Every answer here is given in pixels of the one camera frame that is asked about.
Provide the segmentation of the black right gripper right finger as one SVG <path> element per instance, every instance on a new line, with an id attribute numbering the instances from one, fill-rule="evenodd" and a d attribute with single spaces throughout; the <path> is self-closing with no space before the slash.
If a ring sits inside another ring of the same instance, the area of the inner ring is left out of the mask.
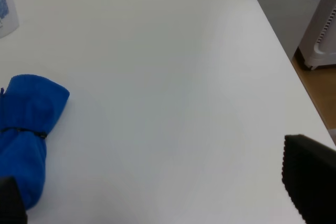
<path id="1" fill-rule="evenodd" d="M 335 150 L 304 135 L 286 135 L 281 174 L 305 223 L 335 223 Z"/>

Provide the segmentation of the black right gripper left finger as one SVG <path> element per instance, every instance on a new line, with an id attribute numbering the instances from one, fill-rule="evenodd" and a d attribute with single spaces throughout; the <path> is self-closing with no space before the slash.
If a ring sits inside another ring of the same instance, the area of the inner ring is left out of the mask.
<path id="1" fill-rule="evenodd" d="M 1 223 L 27 223 L 27 214 L 16 180 L 1 177 Z"/>

